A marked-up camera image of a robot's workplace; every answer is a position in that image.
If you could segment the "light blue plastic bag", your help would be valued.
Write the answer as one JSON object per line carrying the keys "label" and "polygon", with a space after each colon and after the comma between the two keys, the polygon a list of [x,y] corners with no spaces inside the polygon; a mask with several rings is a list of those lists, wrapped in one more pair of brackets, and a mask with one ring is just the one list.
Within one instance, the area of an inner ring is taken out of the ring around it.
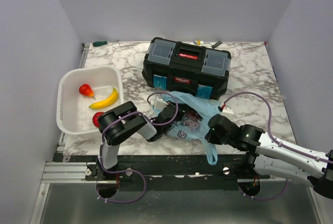
{"label": "light blue plastic bag", "polygon": [[187,141],[200,141],[206,150],[206,158],[210,165],[216,165],[217,150],[214,144],[208,143],[205,135],[209,132],[208,121],[213,116],[220,114],[218,107],[220,102],[216,100],[203,99],[191,94],[178,91],[171,91],[163,94],[161,99],[164,102],[177,102],[179,107],[188,106],[184,116],[176,120],[166,134],[173,138],[185,139]]}

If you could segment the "yellow fake banana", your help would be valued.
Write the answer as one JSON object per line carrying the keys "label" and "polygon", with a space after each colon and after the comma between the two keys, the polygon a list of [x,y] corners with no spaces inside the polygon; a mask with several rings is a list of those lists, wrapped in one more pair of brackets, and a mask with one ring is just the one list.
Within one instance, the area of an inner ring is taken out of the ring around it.
{"label": "yellow fake banana", "polygon": [[95,102],[89,106],[93,110],[100,110],[114,104],[119,97],[119,94],[115,88],[113,88],[110,96],[102,101]]}

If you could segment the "red fake fruit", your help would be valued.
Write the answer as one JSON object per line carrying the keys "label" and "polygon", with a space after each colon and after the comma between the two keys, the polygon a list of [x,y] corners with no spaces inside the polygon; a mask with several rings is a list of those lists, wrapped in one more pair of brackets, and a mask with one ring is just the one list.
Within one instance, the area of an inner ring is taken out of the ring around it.
{"label": "red fake fruit", "polygon": [[92,122],[93,122],[93,125],[96,127],[96,128],[99,128],[100,127],[100,124],[98,122],[98,119],[101,115],[103,115],[104,112],[96,112],[92,118]]}

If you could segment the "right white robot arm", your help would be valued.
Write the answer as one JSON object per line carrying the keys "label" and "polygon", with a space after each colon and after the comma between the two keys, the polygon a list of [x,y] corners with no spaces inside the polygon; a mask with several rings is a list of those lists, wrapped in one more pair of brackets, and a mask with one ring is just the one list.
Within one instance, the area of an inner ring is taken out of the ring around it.
{"label": "right white robot arm", "polygon": [[257,175],[275,176],[307,185],[332,199],[332,152],[301,147],[253,125],[237,126],[217,114],[208,122],[209,143],[229,145],[247,155],[245,167]]}

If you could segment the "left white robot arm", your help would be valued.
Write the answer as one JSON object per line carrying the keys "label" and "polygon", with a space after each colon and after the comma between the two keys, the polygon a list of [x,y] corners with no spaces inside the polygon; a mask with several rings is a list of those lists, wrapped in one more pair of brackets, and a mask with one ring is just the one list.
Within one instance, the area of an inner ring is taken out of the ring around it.
{"label": "left white robot arm", "polygon": [[153,119],[138,112],[133,102],[123,103],[103,113],[98,118],[102,134],[96,165],[97,180],[105,180],[112,174],[129,173],[132,169],[121,170],[118,165],[119,146],[133,134],[138,133],[148,142],[155,142],[171,130],[171,127],[185,114],[180,104],[168,101],[166,106]]}

